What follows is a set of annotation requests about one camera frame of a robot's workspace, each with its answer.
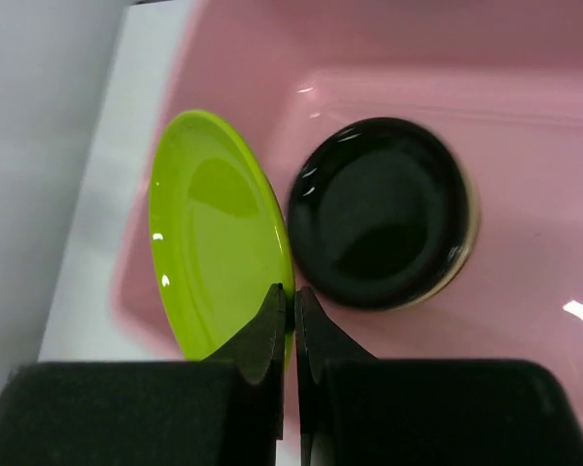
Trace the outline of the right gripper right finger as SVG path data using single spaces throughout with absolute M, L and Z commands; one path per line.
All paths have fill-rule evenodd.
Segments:
M 519 359 L 381 359 L 294 298 L 305 465 L 583 465 L 558 380 Z

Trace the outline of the cream plate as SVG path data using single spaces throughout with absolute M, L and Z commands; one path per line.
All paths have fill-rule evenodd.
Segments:
M 429 291 L 425 291 L 419 297 L 398 306 L 398 310 L 416 306 L 439 293 L 458 275 L 473 252 L 482 218 L 479 190 L 475 185 L 474 180 L 465 169 L 462 170 L 462 175 L 468 206 L 468 222 L 463 244 L 458 246 L 455 252 L 451 254 L 451 257 L 454 258 L 455 261 L 448 267 L 445 275 Z

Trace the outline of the black plate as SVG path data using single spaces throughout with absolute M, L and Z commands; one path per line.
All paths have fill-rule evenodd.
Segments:
M 354 122 L 323 141 L 293 181 L 291 251 L 326 298 L 382 310 L 429 291 L 463 244 L 463 168 L 424 126 L 394 118 Z

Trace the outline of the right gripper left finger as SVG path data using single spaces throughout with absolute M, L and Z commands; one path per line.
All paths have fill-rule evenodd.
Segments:
M 44 362 L 0 394 L 0 465 L 272 465 L 286 296 L 201 361 Z

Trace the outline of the green plate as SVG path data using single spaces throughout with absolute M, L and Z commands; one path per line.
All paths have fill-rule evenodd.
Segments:
M 161 302 L 184 358 L 219 350 L 257 315 L 271 285 L 292 300 L 294 267 L 277 197 L 220 116 L 189 110 L 163 129 L 148 217 Z

